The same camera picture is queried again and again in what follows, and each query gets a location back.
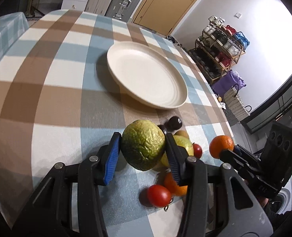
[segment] orange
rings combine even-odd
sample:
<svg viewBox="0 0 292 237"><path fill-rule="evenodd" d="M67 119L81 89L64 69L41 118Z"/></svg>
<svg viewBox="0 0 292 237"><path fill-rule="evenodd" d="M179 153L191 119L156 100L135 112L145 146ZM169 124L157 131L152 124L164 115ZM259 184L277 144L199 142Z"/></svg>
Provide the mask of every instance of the orange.
<svg viewBox="0 0 292 237"><path fill-rule="evenodd" d="M172 173L169 172L164 179L164 186L175 196L184 196L188 190L187 186L178 186L172 177Z"/></svg>
<svg viewBox="0 0 292 237"><path fill-rule="evenodd" d="M234 141L227 135L216 136L209 144L209 152L215 159L220 158L220 152L222 150L234 150Z"/></svg>

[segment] cherry tomato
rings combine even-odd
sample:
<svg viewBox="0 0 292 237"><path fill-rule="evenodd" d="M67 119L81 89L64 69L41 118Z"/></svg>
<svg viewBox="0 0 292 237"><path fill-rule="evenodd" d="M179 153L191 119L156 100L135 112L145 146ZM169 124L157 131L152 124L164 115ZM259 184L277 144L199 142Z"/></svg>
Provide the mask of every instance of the cherry tomato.
<svg viewBox="0 0 292 237"><path fill-rule="evenodd" d="M166 187L155 184L148 188L147 197L154 207L163 208L170 203L172 196Z"/></svg>
<svg viewBox="0 0 292 237"><path fill-rule="evenodd" d="M200 159L203 155L203 151L202 151L201 146L199 146L196 143L193 143L193 149L194 149L194 156L196 156L197 158Z"/></svg>

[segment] blue tablecloth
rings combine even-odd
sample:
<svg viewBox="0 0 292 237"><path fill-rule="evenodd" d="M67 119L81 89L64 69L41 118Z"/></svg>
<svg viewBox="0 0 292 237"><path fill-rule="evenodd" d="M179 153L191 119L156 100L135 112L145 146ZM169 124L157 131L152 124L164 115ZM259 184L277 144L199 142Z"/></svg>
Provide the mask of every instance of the blue tablecloth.
<svg viewBox="0 0 292 237"><path fill-rule="evenodd" d="M23 12L0 17L0 60L10 46L29 28Z"/></svg>

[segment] woven basket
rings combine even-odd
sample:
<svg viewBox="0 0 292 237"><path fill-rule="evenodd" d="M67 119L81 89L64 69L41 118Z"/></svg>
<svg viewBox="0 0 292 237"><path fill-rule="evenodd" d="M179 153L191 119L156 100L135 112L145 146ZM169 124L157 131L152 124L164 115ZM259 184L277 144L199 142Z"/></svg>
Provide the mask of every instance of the woven basket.
<svg viewBox="0 0 292 237"><path fill-rule="evenodd" d="M232 111L227 107L226 110L223 110L225 117L229 123L229 126L236 125L239 120L235 117L234 114L232 114Z"/></svg>
<svg viewBox="0 0 292 237"><path fill-rule="evenodd" d="M224 101L226 106L232 111L235 117L241 121L246 117L250 116L251 106L244 106L243 102L241 101L238 91L235 87L232 87L224 94Z"/></svg>

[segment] white plate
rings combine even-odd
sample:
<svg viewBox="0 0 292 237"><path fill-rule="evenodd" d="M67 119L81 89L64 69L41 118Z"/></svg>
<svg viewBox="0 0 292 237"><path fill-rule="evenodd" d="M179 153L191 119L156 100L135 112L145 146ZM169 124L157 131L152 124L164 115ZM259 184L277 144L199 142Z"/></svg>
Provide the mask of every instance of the white plate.
<svg viewBox="0 0 292 237"><path fill-rule="evenodd" d="M136 100L159 109L185 103L188 89L179 71L155 50L136 42L119 42L107 52L109 71Z"/></svg>

